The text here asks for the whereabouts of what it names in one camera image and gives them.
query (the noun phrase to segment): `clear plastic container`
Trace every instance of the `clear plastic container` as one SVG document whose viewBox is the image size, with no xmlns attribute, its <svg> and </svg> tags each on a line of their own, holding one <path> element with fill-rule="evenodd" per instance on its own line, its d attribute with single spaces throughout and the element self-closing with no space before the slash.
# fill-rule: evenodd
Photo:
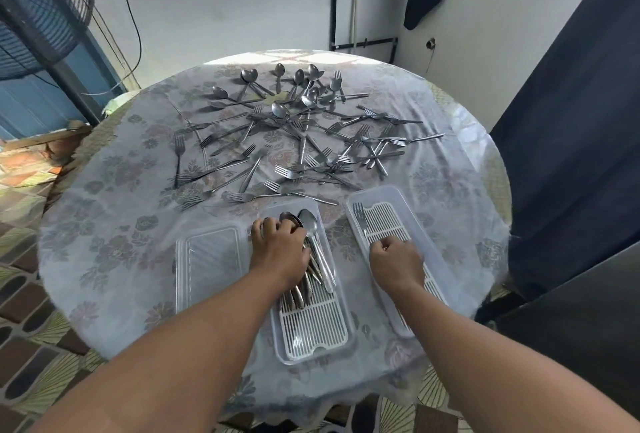
<svg viewBox="0 0 640 433">
<path fill-rule="evenodd" d="M 362 203 L 367 216 L 367 237 L 353 214 L 353 204 Z M 383 237 L 394 235 L 402 240 L 411 240 L 424 255 L 424 287 L 434 296 L 449 304 L 456 296 L 456 284 L 440 251 L 415 218 L 400 189 L 393 185 L 382 185 L 351 194 L 346 202 L 347 219 L 356 236 L 367 264 L 369 246 Z M 413 332 L 398 312 L 388 294 L 378 288 L 391 326 L 400 337 L 413 337 Z"/>
<path fill-rule="evenodd" d="M 273 204 L 260 211 L 260 218 L 279 218 L 283 212 L 295 215 L 309 209 L 318 221 L 317 237 L 335 277 L 332 295 L 313 283 L 313 303 L 302 310 L 282 312 L 278 304 L 271 308 L 271 327 L 277 358 L 283 364 L 299 364 L 327 354 L 348 350 L 355 343 L 355 327 L 340 285 L 329 241 L 324 232 L 317 203 L 306 197 Z"/>
<path fill-rule="evenodd" d="M 245 226 L 231 222 L 199 229 L 176 242 L 176 313 L 221 292 L 248 272 L 251 248 L 246 236 Z M 259 333 L 243 375 L 258 369 L 261 351 Z"/>
</svg>

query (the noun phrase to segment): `round table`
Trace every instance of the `round table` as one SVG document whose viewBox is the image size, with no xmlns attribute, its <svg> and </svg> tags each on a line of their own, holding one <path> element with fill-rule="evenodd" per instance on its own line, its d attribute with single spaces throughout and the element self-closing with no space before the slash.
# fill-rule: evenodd
<svg viewBox="0 0 640 433">
<path fill-rule="evenodd" d="M 510 224 L 508 180 L 497 149 L 484 128 L 462 106 L 423 78 L 398 67 L 354 55 L 324 51 L 265 51 L 215 60 L 157 83 L 135 97 L 113 141 L 86 163 L 61 198 L 46 212 L 38 253 L 44 286 L 80 336 L 110 358 L 175 312 L 175 242 L 197 227 L 235 219 L 249 225 L 260 209 L 295 197 L 256 199 L 231 204 L 221 192 L 185 212 L 178 207 L 189 196 L 231 178 L 243 166 L 213 174 L 177 190 L 173 136 L 189 122 L 208 122 L 246 110 L 233 106 L 217 113 L 201 112 L 217 84 L 230 94 L 242 88 L 242 68 L 256 67 L 258 81 L 275 91 L 270 74 L 276 63 L 290 77 L 309 63 L 325 70 L 322 81 L 340 70 L 345 93 L 370 97 L 338 103 L 336 111 L 361 114 L 356 104 L 388 111 L 424 124 L 405 125 L 407 137 L 445 133 L 437 140 L 406 147 L 406 154 L 386 165 L 386 183 L 399 187 L 460 285 L 458 312 L 471 315 L 496 280 L 506 275 Z M 291 85 L 282 84 L 283 91 Z M 273 100 L 263 101 L 266 109 Z M 337 120 L 316 115 L 327 126 Z M 242 120 L 215 125 L 215 132 Z M 383 122 L 372 122 L 378 128 Z M 345 128 L 352 134 L 356 126 Z M 211 130 L 186 134 L 182 169 L 212 168 L 237 156 L 249 144 L 269 149 L 267 164 L 253 177 L 254 190 L 277 177 L 273 166 L 295 163 L 297 142 L 282 130 L 249 137 L 244 146 L 215 157 L 198 146 Z M 316 128 L 309 129 L 321 147 L 343 144 Z M 348 180 L 364 188 L 380 185 L 373 170 L 357 166 Z M 237 190 L 231 184 L 229 190 Z M 344 201 L 343 186 L 296 184 L 311 194 Z M 320 204 L 337 273 L 356 326 L 356 346 L 348 354 L 331 355 L 295 366 L 281 364 L 273 353 L 273 337 L 265 321 L 260 369 L 240 381 L 225 414 L 251 411 L 257 418 L 290 418 L 300 425 L 319 421 L 333 404 L 354 403 L 376 392 L 398 403 L 411 402 L 428 361 L 416 340 L 402 340 L 391 329 L 374 291 L 364 257 L 358 250 L 342 206 Z"/>
</svg>

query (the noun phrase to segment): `person's left arm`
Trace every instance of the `person's left arm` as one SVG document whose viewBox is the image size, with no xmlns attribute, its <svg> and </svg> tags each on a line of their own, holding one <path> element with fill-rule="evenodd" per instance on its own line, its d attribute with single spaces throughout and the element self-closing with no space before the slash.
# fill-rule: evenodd
<svg viewBox="0 0 640 433">
<path fill-rule="evenodd" d="M 269 308 L 297 284 L 306 231 L 252 227 L 250 272 L 135 341 L 69 391 L 32 432 L 206 431 L 235 389 Z"/>
</svg>

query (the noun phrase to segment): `person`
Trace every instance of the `person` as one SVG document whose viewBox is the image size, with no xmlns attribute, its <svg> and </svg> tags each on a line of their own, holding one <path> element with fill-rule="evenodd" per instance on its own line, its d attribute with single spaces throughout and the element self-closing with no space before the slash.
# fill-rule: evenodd
<svg viewBox="0 0 640 433">
<path fill-rule="evenodd" d="M 252 226 L 250 271 L 224 291 L 140 337 L 97 369 L 32 432 L 210 432 L 253 341 L 284 291 L 302 278 L 306 231 Z M 413 244 L 371 246 L 371 269 L 476 433 L 640 432 L 640 423 L 560 364 L 461 316 L 423 287 Z"/>
</svg>

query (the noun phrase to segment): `person's right arm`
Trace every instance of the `person's right arm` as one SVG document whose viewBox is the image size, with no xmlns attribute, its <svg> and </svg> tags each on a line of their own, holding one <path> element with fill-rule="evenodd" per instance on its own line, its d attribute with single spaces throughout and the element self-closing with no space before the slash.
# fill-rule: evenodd
<svg viewBox="0 0 640 433">
<path fill-rule="evenodd" d="M 476 433 L 640 432 L 640 423 L 562 365 L 457 314 L 424 289 L 422 256 L 395 237 L 371 269 Z"/>
</svg>

